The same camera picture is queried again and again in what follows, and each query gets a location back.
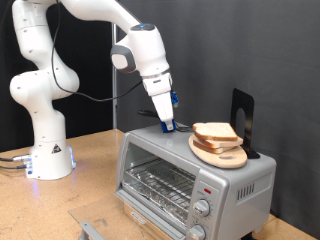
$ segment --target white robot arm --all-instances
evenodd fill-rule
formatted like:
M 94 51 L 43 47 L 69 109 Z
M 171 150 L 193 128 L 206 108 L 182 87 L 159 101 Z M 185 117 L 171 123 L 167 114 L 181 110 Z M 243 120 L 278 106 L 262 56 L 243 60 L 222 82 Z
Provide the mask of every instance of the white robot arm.
M 173 130 L 172 78 L 158 29 L 152 24 L 141 24 L 115 0 L 60 1 L 79 19 L 113 22 L 127 33 L 112 48 L 112 62 L 123 73 L 140 72 L 144 88 L 152 98 L 160 120 L 167 130 Z
M 112 48 L 113 64 L 124 73 L 140 72 L 160 120 L 167 130 L 173 130 L 172 79 L 157 28 L 152 24 L 141 24 L 115 0 L 61 2 L 79 19 L 113 22 L 127 33 Z M 14 27 L 20 51 L 39 70 L 14 77 L 10 92 L 32 118 L 35 144 L 27 162 L 27 177 L 45 180 L 67 176 L 73 168 L 73 157 L 66 145 L 64 116 L 52 107 L 52 100 L 70 95 L 56 85 L 51 68 L 53 43 L 46 11 L 53 4 L 56 4 L 56 0 L 16 0 L 13 4 Z M 77 74 L 63 63 L 56 52 L 54 56 L 54 73 L 59 85 L 69 91 L 77 91 Z

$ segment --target black holder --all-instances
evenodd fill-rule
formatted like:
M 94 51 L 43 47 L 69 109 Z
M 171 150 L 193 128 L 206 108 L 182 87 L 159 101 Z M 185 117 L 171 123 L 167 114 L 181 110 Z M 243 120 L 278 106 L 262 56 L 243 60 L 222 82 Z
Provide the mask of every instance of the black holder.
M 252 232 L 245 235 L 241 240 L 257 240 L 252 236 Z
M 251 145 L 251 133 L 253 123 L 253 109 L 254 100 L 249 94 L 246 94 L 239 89 L 233 89 L 232 95 L 232 107 L 231 107 L 231 119 L 230 124 L 236 131 L 237 113 L 242 108 L 246 117 L 246 125 L 244 130 L 244 138 L 242 148 L 246 152 L 248 159 L 258 159 L 260 155 L 250 148 Z

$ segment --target cable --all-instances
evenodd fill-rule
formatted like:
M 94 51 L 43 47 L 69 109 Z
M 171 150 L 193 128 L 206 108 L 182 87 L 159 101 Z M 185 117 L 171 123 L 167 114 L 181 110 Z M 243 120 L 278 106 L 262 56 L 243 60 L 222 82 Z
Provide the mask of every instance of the cable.
M 192 128 L 191 127 L 181 127 L 179 126 L 177 123 L 176 123 L 176 127 L 177 127 L 177 131 L 178 132 L 193 132 Z
M 1 40 L 2 40 L 4 20 L 5 20 L 6 16 L 7 16 L 7 13 L 8 13 L 8 10 L 9 10 L 10 6 L 12 6 L 12 4 L 13 4 L 14 1 L 15 1 L 15 0 L 10 0 L 10 1 L 7 3 L 7 6 L 6 6 L 6 8 L 5 8 L 5 10 L 4 10 L 4 13 L 3 13 L 3 16 L 2 16 L 2 18 L 1 18 L 1 27 L 0 27 L 1 35 L 0 35 L 0 42 L 1 42 Z
M 158 118 L 158 119 L 159 119 L 158 113 L 155 112 L 155 111 L 151 111 L 151 110 L 139 110 L 137 113 L 138 113 L 139 115 L 141 115 L 141 116 L 153 117 L 153 118 Z
M 26 165 L 20 165 L 20 166 L 17 166 L 17 167 L 3 167 L 3 166 L 0 166 L 0 168 L 3 168 L 3 169 L 24 169 L 24 168 L 27 168 Z
M 52 47 L 52 54 L 51 54 L 51 67 L 52 67 L 53 77 L 54 77 L 54 80 L 55 80 L 57 86 L 58 86 L 62 91 L 64 91 L 64 92 L 72 93 L 72 94 L 77 94 L 77 95 L 80 95 L 80 96 L 89 98 L 90 100 L 96 101 L 96 102 L 107 102 L 107 101 L 111 101 L 111 100 L 114 100 L 114 99 L 123 97 L 123 96 L 127 95 L 128 93 L 130 93 L 133 89 L 135 89 L 136 87 L 138 87 L 138 86 L 142 83 L 142 81 L 139 82 L 139 83 L 137 83 L 136 85 L 134 85 L 132 88 L 129 89 L 129 91 L 127 91 L 126 93 L 121 94 L 120 96 L 113 97 L 113 98 L 107 98 L 107 99 L 95 99 L 95 98 L 90 97 L 90 96 L 88 96 L 88 95 L 86 95 L 86 94 L 84 94 L 84 93 L 79 93 L 79 92 L 73 92 L 73 91 L 66 90 L 66 89 L 62 88 L 62 87 L 59 85 L 59 83 L 58 83 L 58 81 L 57 81 L 56 74 L 55 74 L 55 72 L 54 72 L 54 64 L 53 64 L 53 62 L 54 62 L 54 61 L 53 61 L 53 60 L 54 60 L 54 47 L 55 47 L 55 45 L 56 45 L 56 39 L 57 39 L 57 35 L 58 35 L 59 29 L 60 29 L 60 24 L 61 24 L 61 9 L 60 9 L 60 4 L 59 4 L 59 1 L 58 1 L 58 0 L 56 0 L 56 1 L 57 1 L 58 11 L 59 11 L 59 23 L 58 23 L 58 27 L 57 27 L 57 29 L 56 29 L 56 33 L 55 33 L 54 39 L 53 39 L 53 47 Z
M 13 162 L 12 158 L 0 158 L 0 161 L 2 162 Z

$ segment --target oven knob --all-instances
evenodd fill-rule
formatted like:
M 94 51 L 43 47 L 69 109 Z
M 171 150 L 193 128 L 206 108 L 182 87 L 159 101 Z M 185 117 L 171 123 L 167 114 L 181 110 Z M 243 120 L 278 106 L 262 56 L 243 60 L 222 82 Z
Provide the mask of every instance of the oven knob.
M 202 217 L 206 217 L 209 215 L 210 207 L 209 203 L 206 200 L 199 200 L 198 202 L 193 204 L 192 208 Z
M 200 225 L 194 225 L 189 230 L 189 236 L 190 236 L 190 239 L 203 240 L 206 237 L 206 233 Z

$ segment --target table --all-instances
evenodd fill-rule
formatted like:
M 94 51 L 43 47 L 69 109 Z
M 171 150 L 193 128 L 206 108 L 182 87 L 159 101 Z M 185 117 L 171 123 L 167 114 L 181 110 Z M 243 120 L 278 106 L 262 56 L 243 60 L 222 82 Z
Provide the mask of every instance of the table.
M 0 169 L 0 240 L 78 239 L 82 228 L 68 211 L 71 209 L 70 213 L 74 215 L 73 209 L 80 210 L 90 204 L 99 204 L 99 201 L 106 201 L 114 193 L 122 137 L 121 131 L 110 130 L 68 139 L 77 167 L 69 176 L 59 180 L 27 179 L 24 170 Z M 29 148 L 0 153 L 0 156 L 27 154 Z M 2 162 L 0 165 L 15 164 Z M 103 225 L 103 222 L 97 221 L 92 225 Z M 115 229 L 122 229 L 122 223 L 115 222 Z M 146 239 L 141 231 L 140 234 L 136 235 L 136 239 Z M 272 215 L 262 232 L 254 236 L 259 240 L 316 240 Z
M 140 226 L 146 224 L 142 219 L 133 221 L 125 210 L 130 206 L 123 203 L 115 194 L 108 195 L 88 205 L 69 211 L 70 215 L 82 228 L 79 240 L 154 240 L 147 231 Z

